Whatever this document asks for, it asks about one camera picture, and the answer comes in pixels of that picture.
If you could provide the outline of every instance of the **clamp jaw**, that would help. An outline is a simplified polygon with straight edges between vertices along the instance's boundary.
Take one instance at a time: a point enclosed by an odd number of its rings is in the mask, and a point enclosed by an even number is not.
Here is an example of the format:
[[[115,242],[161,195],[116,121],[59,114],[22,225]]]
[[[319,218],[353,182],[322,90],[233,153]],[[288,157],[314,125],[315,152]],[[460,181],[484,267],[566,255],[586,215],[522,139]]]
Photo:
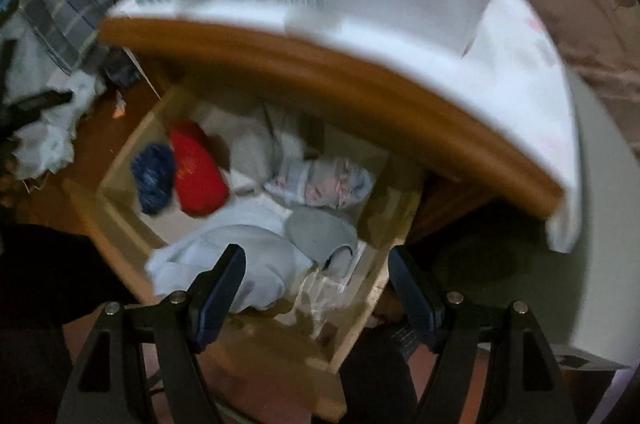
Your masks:
[[[244,250],[230,244],[186,292],[148,307],[106,305],[71,373],[56,423],[155,423],[142,355],[142,343],[155,343],[174,422],[222,424],[195,354],[218,338],[245,268]]]
[[[409,322],[438,354],[414,424],[460,421],[479,343],[490,343],[491,353],[477,424],[575,424],[556,358],[526,303],[500,309],[441,293],[403,246],[388,263]]]

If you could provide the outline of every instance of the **blue knit fabric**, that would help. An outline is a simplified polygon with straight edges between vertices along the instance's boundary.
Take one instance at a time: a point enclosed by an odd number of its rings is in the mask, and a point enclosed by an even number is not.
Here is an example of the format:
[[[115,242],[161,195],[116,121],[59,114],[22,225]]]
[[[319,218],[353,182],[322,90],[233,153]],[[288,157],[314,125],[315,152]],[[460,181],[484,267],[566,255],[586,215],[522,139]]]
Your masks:
[[[159,213],[169,203],[174,189],[174,153],[166,144],[151,143],[131,161],[142,212]]]

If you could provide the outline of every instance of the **white blanket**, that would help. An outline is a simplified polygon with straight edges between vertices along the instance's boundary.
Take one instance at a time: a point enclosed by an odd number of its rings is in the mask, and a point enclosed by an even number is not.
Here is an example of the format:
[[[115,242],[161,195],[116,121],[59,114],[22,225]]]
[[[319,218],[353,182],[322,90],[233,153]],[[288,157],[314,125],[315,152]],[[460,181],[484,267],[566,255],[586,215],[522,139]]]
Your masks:
[[[246,273],[231,312],[267,309],[287,293],[296,293],[312,262],[284,237],[289,215],[264,194],[231,198],[200,229],[154,251],[145,265],[154,293],[187,290],[199,273],[216,264],[229,243],[240,245],[246,254]]]

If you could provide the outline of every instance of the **clothing pile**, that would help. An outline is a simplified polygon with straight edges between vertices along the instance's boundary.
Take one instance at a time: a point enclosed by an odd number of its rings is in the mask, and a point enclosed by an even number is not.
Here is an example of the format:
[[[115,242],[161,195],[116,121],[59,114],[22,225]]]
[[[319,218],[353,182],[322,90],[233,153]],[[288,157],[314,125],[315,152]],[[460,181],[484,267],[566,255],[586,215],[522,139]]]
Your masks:
[[[116,0],[0,0],[0,44],[17,40],[14,60],[6,74],[2,101],[46,89],[72,90],[70,104],[52,109],[16,133],[14,152],[18,179],[37,178],[73,162],[76,122],[105,90],[99,74],[110,49],[97,41],[97,27]],[[136,76],[128,70],[129,83]]]
[[[162,218],[175,199],[188,216],[207,217],[148,260],[156,295],[187,289],[231,243],[247,259],[231,312],[293,302],[324,279],[345,286],[366,247],[354,225],[374,178],[346,157],[309,159],[300,117],[264,104],[244,122],[208,133],[181,121],[171,146],[152,143],[132,160],[143,213]],[[220,139],[228,152],[219,151]]]

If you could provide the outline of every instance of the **red fabric item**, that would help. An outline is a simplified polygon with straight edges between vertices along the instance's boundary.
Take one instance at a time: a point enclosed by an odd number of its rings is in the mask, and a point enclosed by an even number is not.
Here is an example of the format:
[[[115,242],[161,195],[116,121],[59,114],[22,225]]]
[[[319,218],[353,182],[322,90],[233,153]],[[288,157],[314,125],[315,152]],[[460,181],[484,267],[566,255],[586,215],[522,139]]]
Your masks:
[[[207,151],[209,139],[194,121],[182,121],[171,130],[175,157],[175,192],[180,209],[192,217],[213,213],[229,197],[222,173]]]

